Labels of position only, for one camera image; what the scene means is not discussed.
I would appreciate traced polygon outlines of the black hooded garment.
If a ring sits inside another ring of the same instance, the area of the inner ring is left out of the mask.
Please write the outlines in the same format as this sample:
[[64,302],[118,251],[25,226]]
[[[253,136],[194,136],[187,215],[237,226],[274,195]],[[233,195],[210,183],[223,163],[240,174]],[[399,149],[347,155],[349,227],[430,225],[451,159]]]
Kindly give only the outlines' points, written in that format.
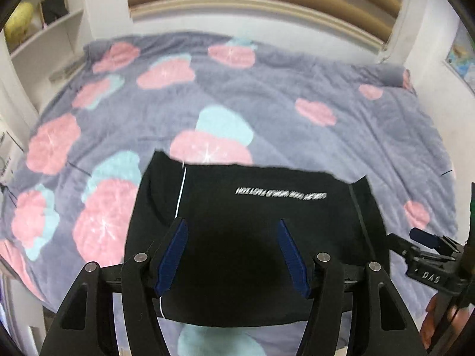
[[282,167],[194,165],[156,152],[140,183],[126,258],[156,247],[175,218],[189,241],[172,287],[153,301],[159,317],[211,327],[283,325],[308,318],[292,284],[278,222],[300,226],[312,257],[390,264],[386,228],[365,178]]

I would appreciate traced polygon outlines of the grey quilt with pink spots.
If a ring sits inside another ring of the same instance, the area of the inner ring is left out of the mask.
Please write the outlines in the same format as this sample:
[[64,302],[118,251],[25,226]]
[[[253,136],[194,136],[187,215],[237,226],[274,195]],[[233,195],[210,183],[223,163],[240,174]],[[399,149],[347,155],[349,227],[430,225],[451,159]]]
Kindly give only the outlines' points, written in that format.
[[98,40],[35,125],[1,206],[1,258],[47,308],[85,261],[123,258],[157,150],[367,178],[391,232],[457,231],[449,154],[402,66],[201,33]]

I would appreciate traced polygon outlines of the white bookshelf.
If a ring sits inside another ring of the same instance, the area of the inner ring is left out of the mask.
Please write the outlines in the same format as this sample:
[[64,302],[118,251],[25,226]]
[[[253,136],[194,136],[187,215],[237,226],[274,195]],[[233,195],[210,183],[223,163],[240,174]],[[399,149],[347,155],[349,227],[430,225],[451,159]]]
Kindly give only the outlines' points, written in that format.
[[34,7],[25,39],[7,43],[1,33],[1,67],[9,77],[7,95],[20,112],[37,117],[85,64],[84,46],[93,40],[85,0],[65,0],[69,13],[43,25],[39,5],[43,0],[23,0]]

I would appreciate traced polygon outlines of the black box on shelf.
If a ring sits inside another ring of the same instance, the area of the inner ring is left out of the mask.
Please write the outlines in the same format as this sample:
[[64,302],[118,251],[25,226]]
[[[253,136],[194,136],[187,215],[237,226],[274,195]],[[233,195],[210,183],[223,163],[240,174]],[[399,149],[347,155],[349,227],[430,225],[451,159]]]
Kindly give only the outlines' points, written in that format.
[[43,25],[49,25],[69,13],[65,0],[43,0],[39,5]]

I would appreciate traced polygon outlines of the yellow plush toy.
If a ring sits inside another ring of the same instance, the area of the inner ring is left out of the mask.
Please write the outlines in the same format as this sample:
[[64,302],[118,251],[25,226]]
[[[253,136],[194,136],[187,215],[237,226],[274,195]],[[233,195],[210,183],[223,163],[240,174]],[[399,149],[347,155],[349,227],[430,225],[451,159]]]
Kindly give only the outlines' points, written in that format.
[[20,2],[18,4],[4,26],[7,43],[18,44],[25,39],[33,13],[34,7],[30,2]]

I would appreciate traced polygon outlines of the wall poster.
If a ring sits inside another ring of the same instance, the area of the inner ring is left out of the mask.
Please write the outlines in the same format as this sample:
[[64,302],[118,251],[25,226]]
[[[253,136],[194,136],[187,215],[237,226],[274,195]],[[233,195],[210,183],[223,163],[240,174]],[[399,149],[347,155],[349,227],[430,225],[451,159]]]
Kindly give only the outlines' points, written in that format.
[[475,45],[465,25],[459,22],[446,62],[472,91],[475,90]]

